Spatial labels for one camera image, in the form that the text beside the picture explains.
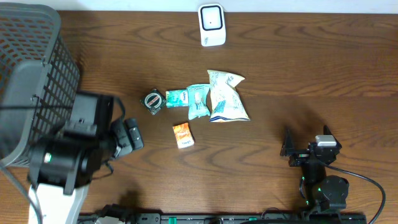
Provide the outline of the orange snack packet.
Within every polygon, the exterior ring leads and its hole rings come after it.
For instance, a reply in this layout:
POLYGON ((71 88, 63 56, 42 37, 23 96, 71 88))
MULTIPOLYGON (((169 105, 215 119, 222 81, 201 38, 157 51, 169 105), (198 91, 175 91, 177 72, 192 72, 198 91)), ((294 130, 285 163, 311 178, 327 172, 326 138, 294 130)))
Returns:
POLYGON ((177 147, 179 149, 194 145, 195 141, 191 134, 188 123, 178 124, 174 126, 173 131, 176 138, 177 147))

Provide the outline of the white yellow chip bag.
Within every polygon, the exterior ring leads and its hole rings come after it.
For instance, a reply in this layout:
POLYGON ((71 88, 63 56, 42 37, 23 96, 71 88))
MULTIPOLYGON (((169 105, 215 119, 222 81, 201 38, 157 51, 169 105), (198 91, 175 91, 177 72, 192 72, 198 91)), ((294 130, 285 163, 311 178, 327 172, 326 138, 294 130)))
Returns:
POLYGON ((210 122, 225 123, 250 121, 236 91, 236 86, 245 78, 234 73, 207 70, 210 80, 210 100, 212 112, 210 122))

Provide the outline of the teal white snack packet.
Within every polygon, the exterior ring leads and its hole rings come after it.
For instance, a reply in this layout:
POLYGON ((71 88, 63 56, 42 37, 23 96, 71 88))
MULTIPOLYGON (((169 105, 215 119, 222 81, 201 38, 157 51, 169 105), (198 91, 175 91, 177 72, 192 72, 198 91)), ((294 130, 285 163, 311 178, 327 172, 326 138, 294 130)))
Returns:
POLYGON ((209 90, 209 84, 195 84, 187 87, 189 120, 210 115, 210 111, 206 105, 206 98, 209 90))

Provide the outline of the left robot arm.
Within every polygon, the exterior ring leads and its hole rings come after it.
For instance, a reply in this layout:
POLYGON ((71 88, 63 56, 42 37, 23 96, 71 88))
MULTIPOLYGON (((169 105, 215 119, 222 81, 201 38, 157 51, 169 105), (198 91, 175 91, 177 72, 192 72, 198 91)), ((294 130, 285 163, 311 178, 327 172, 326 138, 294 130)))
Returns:
POLYGON ((114 104, 122 102, 78 92, 70 118, 30 148, 29 223, 77 223, 94 173, 143 148, 135 119, 112 119, 114 104))

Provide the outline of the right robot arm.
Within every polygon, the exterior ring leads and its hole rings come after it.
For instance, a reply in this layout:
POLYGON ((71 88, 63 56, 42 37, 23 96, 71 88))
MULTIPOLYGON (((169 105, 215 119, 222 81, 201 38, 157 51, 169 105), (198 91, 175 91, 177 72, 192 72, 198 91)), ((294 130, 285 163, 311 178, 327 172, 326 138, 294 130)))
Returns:
POLYGON ((297 149, 290 131, 285 131, 280 155, 289 158, 289 166, 301 168, 299 191, 308 206, 301 212, 304 220, 321 214, 339 215, 346 208, 349 182, 326 174, 326 167, 336 160, 341 148, 328 126, 305 149, 297 149))

